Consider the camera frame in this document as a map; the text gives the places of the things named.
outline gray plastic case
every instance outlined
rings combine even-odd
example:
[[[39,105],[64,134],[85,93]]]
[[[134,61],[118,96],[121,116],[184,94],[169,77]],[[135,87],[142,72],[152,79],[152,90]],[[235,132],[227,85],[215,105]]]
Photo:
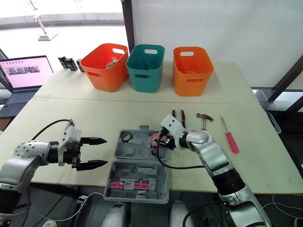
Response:
[[[121,140],[121,134],[125,131],[132,133],[135,143]],[[155,132],[158,131],[150,131],[148,126],[140,126],[140,130],[120,132],[115,151],[115,157],[119,160],[111,165],[104,190],[105,200],[161,204],[169,201],[168,170],[151,153],[151,138]],[[160,147],[159,155],[162,160],[166,160],[168,149]],[[125,188],[109,188],[112,181],[123,181]],[[134,189],[136,181],[148,182],[149,190]]]

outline robotic arm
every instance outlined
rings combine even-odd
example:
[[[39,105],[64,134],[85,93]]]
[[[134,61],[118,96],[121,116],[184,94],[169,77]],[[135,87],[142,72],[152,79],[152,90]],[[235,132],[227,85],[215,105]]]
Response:
[[[188,132],[172,115],[161,123],[161,136],[173,137],[161,146],[188,148],[197,153],[218,189],[220,199],[227,205],[226,218],[233,227],[271,227],[271,222],[258,200],[243,182],[231,160],[215,143],[208,131]]]
[[[103,166],[107,161],[91,160],[80,163],[83,144],[98,145],[107,141],[95,137],[80,137],[81,131],[69,122],[59,142],[29,140],[19,144],[0,170],[0,227],[8,227],[22,192],[29,186],[36,169],[49,163],[71,164],[77,171]]]

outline red-handled pliers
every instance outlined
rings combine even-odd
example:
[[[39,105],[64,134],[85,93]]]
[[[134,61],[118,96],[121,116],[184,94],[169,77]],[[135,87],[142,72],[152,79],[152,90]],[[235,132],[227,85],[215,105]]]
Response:
[[[173,115],[173,117],[176,117],[176,111],[175,110],[172,111],[172,115]],[[184,114],[184,110],[181,110],[181,117],[182,117],[181,124],[185,128],[185,114]]]

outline screwdriver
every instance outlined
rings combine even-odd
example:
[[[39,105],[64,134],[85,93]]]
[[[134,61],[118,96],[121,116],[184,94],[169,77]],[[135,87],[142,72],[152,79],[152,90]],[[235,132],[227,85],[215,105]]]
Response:
[[[228,131],[228,129],[227,129],[227,127],[226,127],[226,124],[225,124],[225,121],[224,121],[224,118],[223,118],[223,117],[221,117],[221,121],[222,121],[222,123],[223,123],[223,125],[224,125],[224,127],[225,127],[225,130],[226,130],[226,134],[225,134],[225,135],[226,135],[226,137],[227,137],[229,146],[230,146],[231,149],[232,149],[232,152],[233,152],[234,154],[238,154],[239,148],[238,148],[238,146],[237,146],[237,143],[236,143],[235,139],[233,138],[232,133]]]

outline laptop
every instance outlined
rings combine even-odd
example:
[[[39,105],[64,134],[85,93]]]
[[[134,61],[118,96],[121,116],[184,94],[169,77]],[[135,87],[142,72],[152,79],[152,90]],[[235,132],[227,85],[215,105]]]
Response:
[[[53,73],[45,55],[0,60],[0,71],[12,93],[0,110],[0,118],[17,116]]]

